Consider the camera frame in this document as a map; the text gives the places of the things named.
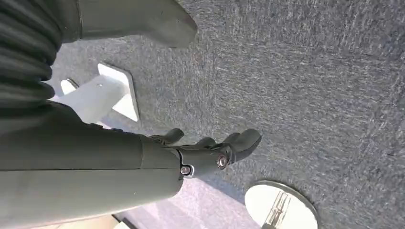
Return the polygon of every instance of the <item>floor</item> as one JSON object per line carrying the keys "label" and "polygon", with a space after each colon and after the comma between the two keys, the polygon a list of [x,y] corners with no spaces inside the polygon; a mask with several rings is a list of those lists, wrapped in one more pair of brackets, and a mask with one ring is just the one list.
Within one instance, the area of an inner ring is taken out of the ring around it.
{"label": "floor", "polygon": [[252,157],[208,184],[243,202],[251,182],[269,178],[307,196],[322,229],[404,228],[405,2],[181,4],[199,26],[188,49],[137,36],[71,43],[52,81],[85,83],[98,62],[124,68],[136,79],[141,122],[109,117],[132,131],[179,127],[188,143],[263,134]]}

